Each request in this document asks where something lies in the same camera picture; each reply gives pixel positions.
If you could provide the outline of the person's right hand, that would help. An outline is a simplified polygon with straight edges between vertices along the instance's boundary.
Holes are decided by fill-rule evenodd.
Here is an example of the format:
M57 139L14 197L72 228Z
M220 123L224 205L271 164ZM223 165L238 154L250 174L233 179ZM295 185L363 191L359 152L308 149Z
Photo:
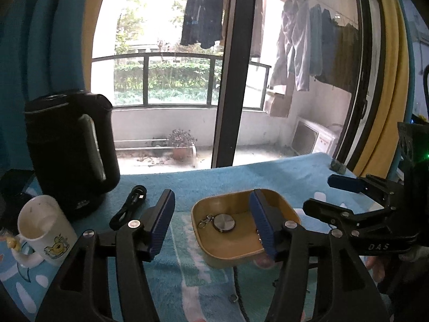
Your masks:
M365 260L365 266L372 272L372 278L376 283L380 283L385 278L385 268L382 261L376 256L368 256Z

